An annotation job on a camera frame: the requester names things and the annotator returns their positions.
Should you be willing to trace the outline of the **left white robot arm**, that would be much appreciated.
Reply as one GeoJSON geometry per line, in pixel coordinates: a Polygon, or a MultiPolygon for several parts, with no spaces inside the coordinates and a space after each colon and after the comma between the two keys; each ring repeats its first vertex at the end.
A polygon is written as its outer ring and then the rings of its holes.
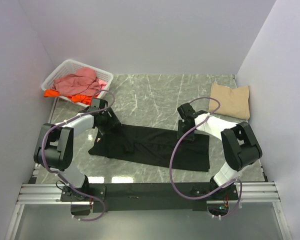
{"type": "Polygon", "coordinates": [[[97,128],[102,136],[109,134],[121,123],[111,106],[104,99],[94,98],[89,107],[64,122],[42,125],[33,159],[48,172],[57,174],[65,184],[66,194],[77,198],[90,198],[90,184],[74,163],[74,138],[86,130],[97,128]]]}

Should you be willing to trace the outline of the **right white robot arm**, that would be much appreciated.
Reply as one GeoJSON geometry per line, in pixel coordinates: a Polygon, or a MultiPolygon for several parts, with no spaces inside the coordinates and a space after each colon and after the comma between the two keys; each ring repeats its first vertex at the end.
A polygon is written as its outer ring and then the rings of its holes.
{"type": "Polygon", "coordinates": [[[207,133],[222,142],[225,163],[212,177],[210,184],[213,190],[205,194],[205,197],[233,184],[240,176],[241,170],[262,157],[262,149],[249,123],[230,122],[212,116],[204,110],[195,111],[190,103],[182,104],[177,111],[181,120],[178,122],[178,142],[170,158],[170,171],[179,145],[189,135],[194,138],[195,130],[207,133]]]}

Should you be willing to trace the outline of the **black t-shirt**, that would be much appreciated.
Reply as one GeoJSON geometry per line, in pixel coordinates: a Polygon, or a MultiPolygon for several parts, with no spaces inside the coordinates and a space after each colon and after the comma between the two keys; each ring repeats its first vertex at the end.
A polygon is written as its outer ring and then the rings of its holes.
{"type": "MultiPolygon", "coordinates": [[[[196,134],[194,141],[183,140],[173,159],[178,170],[208,172],[210,137],[196,134]]],[[[111,133],[97,134],[90,155],[168,168],[177,144],[175,130],[122,124],[111,133]]]]}

